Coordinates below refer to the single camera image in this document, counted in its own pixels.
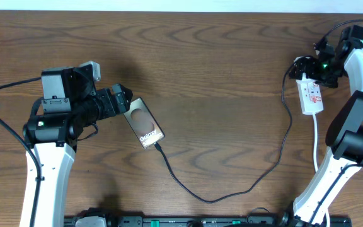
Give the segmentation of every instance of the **white cord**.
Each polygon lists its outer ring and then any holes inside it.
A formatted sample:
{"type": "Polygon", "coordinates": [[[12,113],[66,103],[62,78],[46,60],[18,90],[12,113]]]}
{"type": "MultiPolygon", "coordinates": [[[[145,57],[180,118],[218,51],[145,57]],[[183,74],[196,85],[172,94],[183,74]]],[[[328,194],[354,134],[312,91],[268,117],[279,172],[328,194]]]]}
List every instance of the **white cord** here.
{"type": "MultiPolygon", "coordinates": [[[[318,122],[316,120],[316,114],[312,113],[313,128],[314,128],[314,143],[313,143],[313,166],[314,171],[318,171],[318,122]]],[[[326,227],[330,227],[330,214],[326,210],[326,227]]]]}

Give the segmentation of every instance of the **wood grain surface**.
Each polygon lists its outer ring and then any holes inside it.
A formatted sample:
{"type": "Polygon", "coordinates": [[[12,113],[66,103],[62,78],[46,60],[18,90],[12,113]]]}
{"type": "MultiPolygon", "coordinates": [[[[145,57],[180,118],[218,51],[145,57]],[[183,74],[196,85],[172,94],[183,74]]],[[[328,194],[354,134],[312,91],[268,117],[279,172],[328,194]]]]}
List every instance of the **wood grain surface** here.
{"type": "MultiPolygon", "coordinates": [[[[0,11],[0,84],[49,67],[100,63],[97,88],[122,83],[143,97],[166,134],[161,145],[176,175],[198,195],[216,199],[246,190],[277,161],[289,124],[280,101],[283,74],[295,57],[313,54],[313,42],[332,26],[356,18],[363,15],[0,11]]],[[[319,163],[326,130],[350,96],[348,79],[339,83],[322,90],[319,163]]],[[[283,211],[314,174],[312,118],[301,114],[294,81],[286,95],[294,124],[281,164],[249,194],[199,202],[117,116],[98,123],[98,136],[79,142],[66,215],[89,207],[155,216],[244,216],[258,206],[283,211]]],[[[0,116],[21,132],[40,96],[39,81],[2,90],[0,116]]],[[[25,150],[0,126],[0,226],[19,224],[25,182],[25,150]]],[[[363,226],[363,170],[330,214],[363,226]]]]}

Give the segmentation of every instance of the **white backdrop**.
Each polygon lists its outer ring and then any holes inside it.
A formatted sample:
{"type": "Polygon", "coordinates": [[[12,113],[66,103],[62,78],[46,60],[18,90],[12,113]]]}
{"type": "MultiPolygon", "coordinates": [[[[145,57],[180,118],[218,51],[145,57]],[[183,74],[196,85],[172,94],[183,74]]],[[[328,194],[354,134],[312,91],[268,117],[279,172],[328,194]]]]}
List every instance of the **white backdrop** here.
{"type": "Polygon", "coordinates": [[[0,9],[363,13],[363,0],[0,0],[0,9]]]}

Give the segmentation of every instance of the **power outlet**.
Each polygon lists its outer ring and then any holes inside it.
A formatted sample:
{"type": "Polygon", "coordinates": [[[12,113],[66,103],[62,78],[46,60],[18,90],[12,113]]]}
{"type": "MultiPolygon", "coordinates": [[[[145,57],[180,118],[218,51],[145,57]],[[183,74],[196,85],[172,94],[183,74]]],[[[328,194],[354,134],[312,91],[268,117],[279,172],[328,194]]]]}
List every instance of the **power outlet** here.
{"type": "Polygon", "coordinates": [[[301,100],[302,113],[312,115],[323,111],[323,102],[321,100],[320,87],[315,80],[306,78],[304,73],[302,80],[296,80],[301,100]]]}

